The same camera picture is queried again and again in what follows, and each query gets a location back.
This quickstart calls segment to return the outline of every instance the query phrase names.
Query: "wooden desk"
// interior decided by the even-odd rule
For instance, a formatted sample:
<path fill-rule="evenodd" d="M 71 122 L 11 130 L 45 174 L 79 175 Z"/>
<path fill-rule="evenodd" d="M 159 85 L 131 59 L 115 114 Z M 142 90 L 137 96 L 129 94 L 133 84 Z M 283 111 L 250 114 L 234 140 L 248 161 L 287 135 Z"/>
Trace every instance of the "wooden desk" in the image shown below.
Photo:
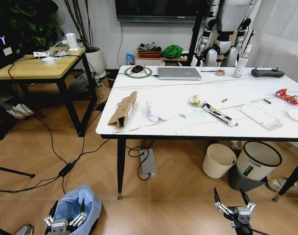
<path fill-rule="evenodd" d="M 71 70 L 78 64 L 80 60 L 82 60 L 87 74 L 89 82 L 89 93 L 92 97 L 81 121 L 79 120 L 74 104 L 72 102 L 72 98 L 65 84 L 65 78 L 69 75 Z M 18 83 L 27 97 L 31 97 L 32 95 L 28 87 L 26 86 L 26 83 L 56 83 L 78 136 L 83 137 L 85 135 L 86 125 L 93 110 L 93 106 L 96 102 L 97 96 L 95 93 L 96 81 L 92 77 L 86 55 L 82 50 L 68 51 L 68 56 L 62 56 L 62 58 L 57 63 L 52 65 L 40 64 L 37 59 L 31 59 L 30 55 L 28 55 L 18 61 L 15 61 L 12 68 L 11 66 L 12 65 L 8 65 L 3 69 L 0 69 L 0 82 L 7 81 L 11 83 Z"/>
<path fill-rule="evenodd" d="M 56 50 L 67 49 L 66 47 L 56 47 Z M 67 71 L 78 61 L 77 56 L 82 56 L 83 51 L 68 51 L 69 55 L 64 56 L 58 63 L 52 65 L 43 65 L 38 62 L 37 59 L 28 60 L 34 58 L 27 55 L 15 62 L 13 68 L 11 68 L 11 75 L 15 80 L 27 80 L 27 79 L 56 79 L 62 78 Z M 8 69 L 11 65 L 0 69 L 0 80 L 11 80 L 8 75 Z"/>

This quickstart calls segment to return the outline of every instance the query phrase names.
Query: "tripod leg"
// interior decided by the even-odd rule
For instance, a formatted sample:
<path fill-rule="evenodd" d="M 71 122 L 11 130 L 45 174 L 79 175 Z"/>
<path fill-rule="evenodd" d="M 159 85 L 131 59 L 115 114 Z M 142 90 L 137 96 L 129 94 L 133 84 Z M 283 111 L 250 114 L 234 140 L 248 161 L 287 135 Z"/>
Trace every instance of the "tripod leg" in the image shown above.
<path fill-rule="evenodd" d="M 14 173 L 14 174 L 18 174 L 18 175 L 29 176 L 30 178 L 34 178 L 36 176 L 35 174 L 28 174 L 28 173 L 25 173 L 25 172 L 12 170 L 12 169 L 8 169 L 8 168 L 4 168 L 4 167 L 0 167 L 0 170 L 10 172 L 10 173 Z"/>

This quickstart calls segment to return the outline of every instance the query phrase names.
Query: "wooden shelf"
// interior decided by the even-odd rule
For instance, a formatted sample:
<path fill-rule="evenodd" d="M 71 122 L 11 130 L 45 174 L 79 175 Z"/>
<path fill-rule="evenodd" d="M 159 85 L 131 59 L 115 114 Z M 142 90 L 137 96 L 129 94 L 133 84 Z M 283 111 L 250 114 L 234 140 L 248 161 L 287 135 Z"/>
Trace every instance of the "wooden shelf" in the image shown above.
<path fill-rule="evenodd" d="M 142 58 L 139 56 L 139 53 L 137 52 L 135 54 L 135 63 L 136 60 L 162 60 L 162 61 L 187 61 L 187 59 L 167 59 L 165 57 L 159 57 L 159 58 Z"/>

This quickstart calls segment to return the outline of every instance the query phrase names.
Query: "mouse pad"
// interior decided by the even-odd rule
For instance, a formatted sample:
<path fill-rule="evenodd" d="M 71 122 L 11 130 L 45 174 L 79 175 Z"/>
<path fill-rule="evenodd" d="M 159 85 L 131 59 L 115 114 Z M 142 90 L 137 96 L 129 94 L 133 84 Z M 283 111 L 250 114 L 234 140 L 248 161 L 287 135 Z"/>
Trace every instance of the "mouse pad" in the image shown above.
<path fill-rule="evenodd" d="M 150 75 L 152 75 L 152 70 L 150 70 L 149 68 L 147 67 L 144 67 L 145 68 L 145 71 L 141 71 L 139 73 L 134 73 L 134 72 L 131 72 L 131 70 L 133 69 L 134 67 L 130 67 L 128 69 L 125 70 L 124 74 L 128 77 L 131 77 L 131 78 L 145 78 L 145 77 L 149 77 Z"/>

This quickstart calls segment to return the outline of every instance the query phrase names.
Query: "plastic bag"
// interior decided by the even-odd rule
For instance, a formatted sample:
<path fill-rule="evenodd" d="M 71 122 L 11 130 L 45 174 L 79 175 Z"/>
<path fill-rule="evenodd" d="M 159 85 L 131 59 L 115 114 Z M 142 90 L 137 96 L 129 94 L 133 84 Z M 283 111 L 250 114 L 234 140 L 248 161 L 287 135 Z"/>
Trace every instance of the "plastic bag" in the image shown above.
<path fill-rule="evenodd" d="M 72 233 L 73 235 L 88 235 L 90 233 L 91 227 L 100 216 L 102 208 L 100 200 L 94 195 L 88 185 L 82 185 L 75 190 L 67 192 L 56 207 L 54 219 L 74 219 L 80 214 L 83 198 L 85 199 L 87 218 L 84 223 Z"/>

